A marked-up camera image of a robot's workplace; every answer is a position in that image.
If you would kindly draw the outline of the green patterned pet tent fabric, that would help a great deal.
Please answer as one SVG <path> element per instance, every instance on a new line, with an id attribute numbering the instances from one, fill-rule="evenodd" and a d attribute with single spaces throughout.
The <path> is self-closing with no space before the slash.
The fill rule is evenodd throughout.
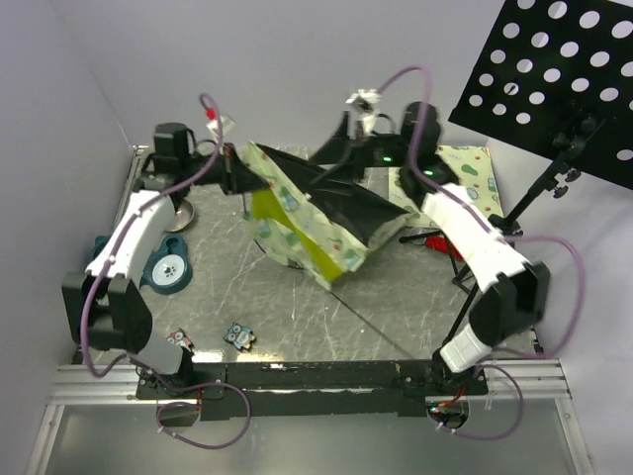
<path id="1" fill-rule="evenodd" d="M 244 213 L 252 236 L 273 260 L 297 265 L 327 290 L 358 270 L 410 216 L 354 182 L 338 183 L 337 192 L 310 191 L 324 169 L 280 149 L 250 142 L 240 160 L 265 184 L 251 193 Z"/>

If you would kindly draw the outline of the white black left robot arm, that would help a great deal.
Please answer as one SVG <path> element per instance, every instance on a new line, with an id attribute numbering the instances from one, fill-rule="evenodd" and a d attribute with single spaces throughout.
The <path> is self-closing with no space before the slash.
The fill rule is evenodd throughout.
<path id="1" fill-rule="evenodd" d="M 211 154 L 198 151 L 193 131 L 182 123 L 154 129 L 153 148 L 133 181 L 127 207 L 101 251 L 82 272 L 68 273 L 61 284 L 72 339 L 83 364 L 96 378 L 92 349 L 117 349 L 146 372 L 159 378 L 174 398 L 195 386 L 192 355 L 161 337 L 138 285 L 154 246 L 172 222 L 191 186 L 217 184 L 230 194 L 254 191 L 260 181 L 239 164 L 235 148 L 224 142 L 233 125 L 228 115 L 209 120 Z"/>

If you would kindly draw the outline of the black tent pole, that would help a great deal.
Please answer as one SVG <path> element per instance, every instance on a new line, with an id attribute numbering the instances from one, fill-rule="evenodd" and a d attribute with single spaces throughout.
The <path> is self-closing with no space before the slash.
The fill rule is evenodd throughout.
<path id="1" fill-rule="evenodd" d="M 413 358 L 404 285 L 412 269 L 396 241 L 373 254 L 330 291 L 303 271 L 282 267 L 253 243 L 244 264 L 248 322 L 263 360 Z"/>

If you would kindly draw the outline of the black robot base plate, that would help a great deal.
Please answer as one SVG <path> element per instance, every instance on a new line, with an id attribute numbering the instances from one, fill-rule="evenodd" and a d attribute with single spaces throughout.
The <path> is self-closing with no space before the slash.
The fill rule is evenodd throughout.
<path id="1" fill-rule="evenodd" d="M 191 382 L 212 388 L 176 392 L 143 374 L 136 389 L 141 401 L 192 401 L 204 421 L 245 414 L 244 392 L 254 417 L 396 414 L 424 417 L 425 403 L 456 396 L 484 396 L 484 376 L 443 374 L 431 360 L 196 363 Z"/>

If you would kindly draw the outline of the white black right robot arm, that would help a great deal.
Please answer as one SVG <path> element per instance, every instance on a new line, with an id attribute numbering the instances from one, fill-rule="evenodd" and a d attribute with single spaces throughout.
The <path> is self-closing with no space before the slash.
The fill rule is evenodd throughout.
<path id="1" fill-rule="evenodd" d="M 309 161 L 326 176 L 359 180 L 368 167 L 394 166 L 404 194 L 448 238 L 475 278 L 478 301 L 468 322 L 433 354 L 431 381 L 443 394 L 462 387 L 468 373 L 509 337 L 541 321 L 550 271 L 532 263 L 476 208 L 457 174 L 438 154 L 442 133 L 437 110 L 424 102 L 407 105 L 401 128 L 376 133 L 379 115 L 362 101 L 355 134 L 343 114 L 330 138 Z"/>

